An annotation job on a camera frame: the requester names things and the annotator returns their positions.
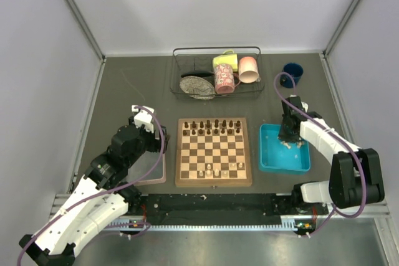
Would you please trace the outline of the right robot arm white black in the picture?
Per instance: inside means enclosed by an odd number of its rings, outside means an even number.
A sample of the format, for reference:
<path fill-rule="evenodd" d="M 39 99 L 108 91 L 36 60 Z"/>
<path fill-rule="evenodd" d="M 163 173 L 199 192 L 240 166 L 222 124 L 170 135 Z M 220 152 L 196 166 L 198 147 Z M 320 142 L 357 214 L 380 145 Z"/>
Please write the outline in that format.
<path fill-rule="evenodd" d="M 316 112 L 308 112 L 300 97 L 283 98 L 279 139 L 286 143 L 310 143 L 331 164 L 327 181 L 296 184 L 291 206 L 303 214 L 314 203 L 329 203 L 338 209 L 382 202 L 385 198 L 380 157 L 372 148 L 354 145 Z"/>

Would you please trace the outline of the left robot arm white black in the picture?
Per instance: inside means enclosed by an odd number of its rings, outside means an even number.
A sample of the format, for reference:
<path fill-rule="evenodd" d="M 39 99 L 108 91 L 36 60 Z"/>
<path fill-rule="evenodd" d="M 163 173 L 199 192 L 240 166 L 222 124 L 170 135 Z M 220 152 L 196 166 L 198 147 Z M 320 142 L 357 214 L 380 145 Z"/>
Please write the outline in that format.
<path fill-rule="evenodd" d="M 158 129 L 156 134 L 135 123 L 119 128 L 53 218 L 20 240 L 20 256 L 27 254 L 37 265 L 72 265 L 80 251 L 112 221 L 138 212 L 141 192 L 125 178 L 146 152 L 157 153 L 161 161 L 169 136 L 165 126 Z"/>

